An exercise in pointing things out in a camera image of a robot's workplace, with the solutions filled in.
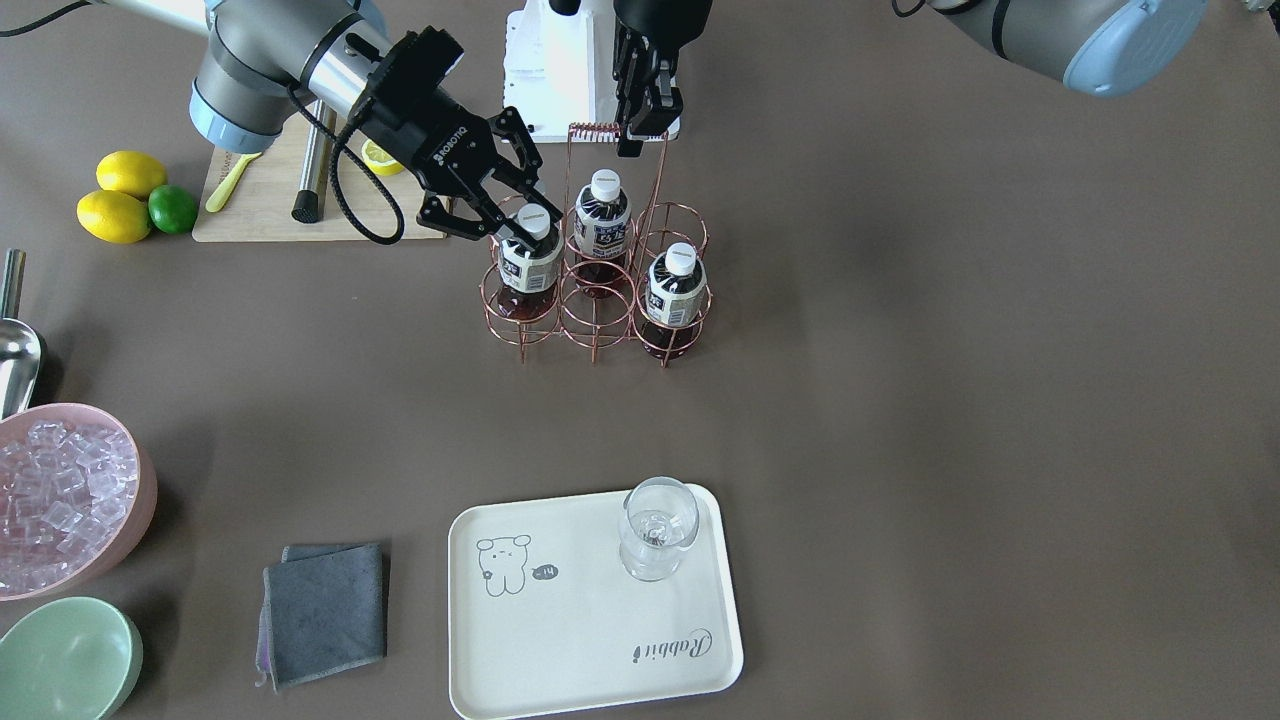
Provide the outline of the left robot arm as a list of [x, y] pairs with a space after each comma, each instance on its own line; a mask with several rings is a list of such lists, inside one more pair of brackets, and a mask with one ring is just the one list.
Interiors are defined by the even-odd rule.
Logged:
[[[1129, 94], [1185, 47], [1206, 1], [918, 1], [1005, 61], [1094, 97]], [[613, 69], [622, 158], [684, 113], [680, 50], [707, 27], [709, 1], [616, 1]]]

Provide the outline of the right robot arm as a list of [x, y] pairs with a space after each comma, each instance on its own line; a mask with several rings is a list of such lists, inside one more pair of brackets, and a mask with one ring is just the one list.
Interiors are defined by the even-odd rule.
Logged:
[[484, 119], [442, 81], [462, 58], [445, 31], [428, 27], [392, 42], [370, 10], [351, 1], [209, 1], [207, 51], [189, 114], [230, 152], [261, 152], [285, 119], [312, 100], [346, 119], [410, 170], [425, 199], [419, 222], [468, 240], [534, 236], [484, 188], [493, 179], [543, 206], [541, 158], [515, 108]]

